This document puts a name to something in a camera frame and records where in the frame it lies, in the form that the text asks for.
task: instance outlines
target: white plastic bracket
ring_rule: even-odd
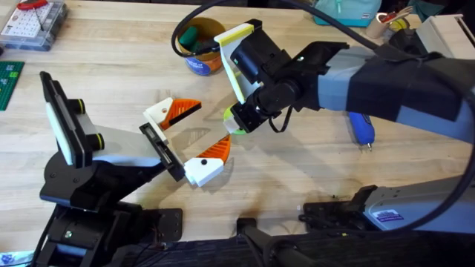
[[[202,186],[224,170],[222,159],[192,158],[185,162],[185,176],[194,185]]]

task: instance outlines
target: plastic storage box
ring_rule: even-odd
[[[16,11],[15,4],[12,10],[8,13],[8,16],[6,16],[6,20],[4,21],[3,27],[1,28],[2,31],[0,32],[0,43],[6,48],[49,51],[54,43],[54,40],[56,39],[59,29],[65,22],[66,15],[68,14],[68,7],[66,6],[64,0],[48,0],[48,3],[51,3],[52,7],[42,22],[43,30],[40,30],[38,34],[33,37],[12,36],[4,34],[4,29],[6,27],[11,27],[8,25],[8,23],[11,22],[10,18],[14,16]]]

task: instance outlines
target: green circuit board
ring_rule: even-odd
[[[23,65],[24,62],[0,62],[0,111],[7,109]]]

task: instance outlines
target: sticker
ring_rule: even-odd
[[[373,216],[378,219],[381,223],[393,221],[393,220],[403,220],[404,218],[395,210],[385,210],[373,212]]]

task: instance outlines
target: orange part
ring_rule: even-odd
[[[196,105],[200,105],[201,101],[194,99],[174,99],[171,103],[170,110],[166,114],[166,118],[160,123],[162,130],[170,128],[170,121],[179,115],[185,113],[187,110],[193,108]]]
[[[212,145],[197,157],[202,158],[217,158],[222,159],[224,163],[228,160],[229,152],[231,150],[231,134],[219,140],[216,144]]]

